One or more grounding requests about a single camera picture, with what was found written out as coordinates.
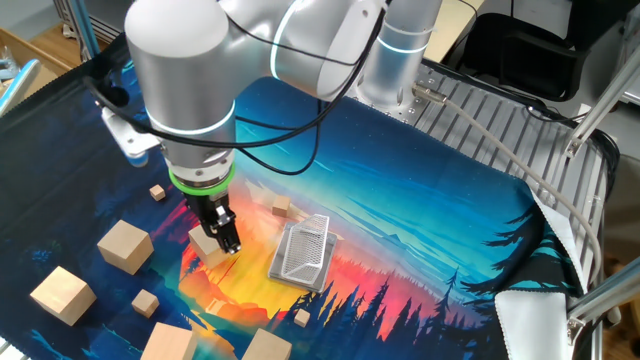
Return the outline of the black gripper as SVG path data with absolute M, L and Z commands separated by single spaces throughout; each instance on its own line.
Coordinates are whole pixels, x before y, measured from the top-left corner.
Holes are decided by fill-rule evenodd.
M 204 226 L 214 227 L 220 248 L 228 254 L 241 250 L 235 226 L 236 215 L 230 210 L 227 190 L 214 195 L 184 194 L 187 205 Z

